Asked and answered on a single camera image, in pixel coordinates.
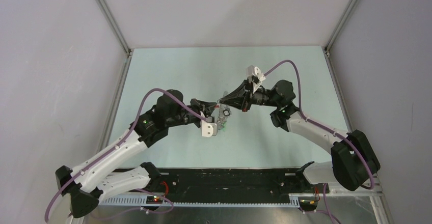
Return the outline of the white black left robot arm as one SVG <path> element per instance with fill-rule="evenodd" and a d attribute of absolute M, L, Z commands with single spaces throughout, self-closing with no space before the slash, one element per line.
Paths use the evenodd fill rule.
<path fill-rule="evenodd" d="M 115 195 L 136 189 L 158 190 L 160 172 L 151 162 L 120 174 L 112 173 L 122 163 L 166 137 L 171 127 L 194 124 L 203 137 L 216 135 L 217 125 L 212 113 L 217 105 L 197 99 L 186 105 L 178 90 L 151 89 L 144 95 L 133 122 L 111 145 L 73 168 L 64 165 L 56 170 L 59 190 L 55 197 L 69 196 L 69 216 L 81 218 Z"/>

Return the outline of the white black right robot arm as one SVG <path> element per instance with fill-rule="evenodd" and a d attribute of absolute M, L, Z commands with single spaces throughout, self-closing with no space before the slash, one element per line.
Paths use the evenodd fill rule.
<path fill-rule="evenodd" d="M 275 127 L 302 136 L 331 156 L 331 161 L 310 162 L 298 170 L 295 183 L 300 191 L 309 192 L 320 183 L 339 183 L 355 191 L 365 188 L 364 183 L 380 170 L 381 164 L 364 132 L 330 128 L 306 117 L 293 102 L 295 93 L 291 82 L 280 80 L 271 89 L 253 88 L 251 82 L 244 80 L 219 103 L 243 112 L 252 105 L 275 107 L 270 114 Z"/>

